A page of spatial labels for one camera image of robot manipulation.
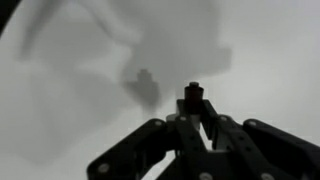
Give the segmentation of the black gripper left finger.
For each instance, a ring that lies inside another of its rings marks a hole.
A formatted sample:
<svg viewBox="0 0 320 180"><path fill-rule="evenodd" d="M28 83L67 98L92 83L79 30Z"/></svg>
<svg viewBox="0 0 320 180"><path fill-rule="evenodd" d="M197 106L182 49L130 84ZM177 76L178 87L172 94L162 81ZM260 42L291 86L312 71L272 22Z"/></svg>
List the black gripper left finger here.
<svg viewBox="0 0 320 180"><path fill-rule="evenodd" d="M207 150L194 122L188 115L147 121L93 160L88 180L142 180L168 152L176 156L156 180L209 180Z"/></svg>

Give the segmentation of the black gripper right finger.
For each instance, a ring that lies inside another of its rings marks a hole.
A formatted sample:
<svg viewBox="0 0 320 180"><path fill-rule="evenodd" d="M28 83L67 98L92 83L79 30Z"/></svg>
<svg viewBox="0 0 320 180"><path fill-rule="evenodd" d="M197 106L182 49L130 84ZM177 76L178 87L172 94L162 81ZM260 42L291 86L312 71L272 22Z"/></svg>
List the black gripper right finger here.
<svg viewBox="0 0 320 180"><path fill-rule="evenodd" d="M237 123L201 103L201 122L213 150L225 150L250 180L320 180L320 147L257 119Z"/></svg>

